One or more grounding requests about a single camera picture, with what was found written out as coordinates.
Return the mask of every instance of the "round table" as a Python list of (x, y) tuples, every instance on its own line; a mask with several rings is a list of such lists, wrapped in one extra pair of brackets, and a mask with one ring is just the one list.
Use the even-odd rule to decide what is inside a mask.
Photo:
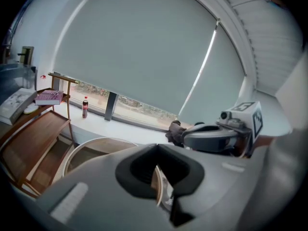
[[(76, 147), (67, 157), (62, 171), (62, 177), (92, 158), (122, 151), (135, 146), (137, 145), (134, 143), (114, 138), (98, 138), (87, 141)], [(156, 166), (152, 177), (151, 187), (157, 192), (157, 206), (159, 206), (163, 196), (162, 185), (162, 175), (159, 168)]]

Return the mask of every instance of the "pink book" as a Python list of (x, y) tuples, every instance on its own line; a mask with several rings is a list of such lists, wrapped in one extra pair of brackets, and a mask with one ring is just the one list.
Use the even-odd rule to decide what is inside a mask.
[(35, 99), (36, 105), (57, 105), (60, 104), (63, 97), (61, 90), (45, 90)]

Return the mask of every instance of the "window sill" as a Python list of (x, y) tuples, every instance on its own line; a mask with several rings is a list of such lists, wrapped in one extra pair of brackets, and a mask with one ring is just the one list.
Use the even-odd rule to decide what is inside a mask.
[[(77, 99), (70, 98), (70, 104), (78, 107), (79, 109), (82, 108), (82, 102), (77, 100)], [(106, 111), (104, 109), (100, 109), (100, 108), (97, 108), (95, 106), (89, 105), (88, 112), (96, 114), (98, 116), (105, 116)], [(129, 117), (126, 117), (126, 116), (123, 116), (123, 115), (118, 115), (118, 114), (115, 114), (115, 113), (113, 113), (111, 119), (114, 120), (114, 121), (122, 122), (122, 123), (125, 123), (125, 124), (128, 124), (128, 125), (133, 125), (133, 126), (140, 127), (140, 128), (146, 128), (146, 129), (164, 132), (164, 133), (167, 132), (166, 129), (160, 128), (160, 127), (155, 126), (151, 123), (138, 121), (136, 119), (129, 118)]]
[[(66, 103), (54, 107), (56, 112), (67, 117)], [(84, 119), (81, 109), (73, 105), (70, 105), (70, 116), (74, 139), (79, 144), (100, 137), (117, 138), (136, 144), (168, 144), (165, 132), (145, 129), (115, 120), (106, 121), (101, 115), (91, 112), (88, 112), (88, 117)]]

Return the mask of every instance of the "white wall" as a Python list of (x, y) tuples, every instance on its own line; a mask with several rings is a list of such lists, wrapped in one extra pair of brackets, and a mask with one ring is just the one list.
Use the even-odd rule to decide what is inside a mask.
[(52, 69), (43, 61), (44, 54), (52, 54), (48, 50), (50, 38), (57, 38), (52, 28), (59, 23), (57, 18), (69, 0), (33, 0), (24, 13), (12, 42), (11, 58), (19, 61), (17, 53), (23, 46), (34, 46), (32, 65), (38, 68), (38, 89), (50, 87), (51, 80), (39, 78), (47, 75)]
[(261, 131), (262, 135), (280, 136), (292, 130), (281, 105), (275, 97), (256, 91), (252, 100), (261, 103), (264, 126)]
[(250, 102), (251, 98), (253, 97), (254, 92), (254, 84), (251, 77), (246, 76), (243, 80), (239, 97), (235, 104), (240, 104), (243, 102)]
[(302, 54), (292, 74), (276, 93), (293, 128), (308, 128), (308, 49)]

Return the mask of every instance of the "ceiling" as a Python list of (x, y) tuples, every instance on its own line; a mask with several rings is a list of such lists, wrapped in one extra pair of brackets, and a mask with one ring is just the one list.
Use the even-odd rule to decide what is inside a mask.
[(264, 0), (225, 0), (248, 36), (259, 91), (275, 95), (302, 53), (302, 33), (292, 15)]

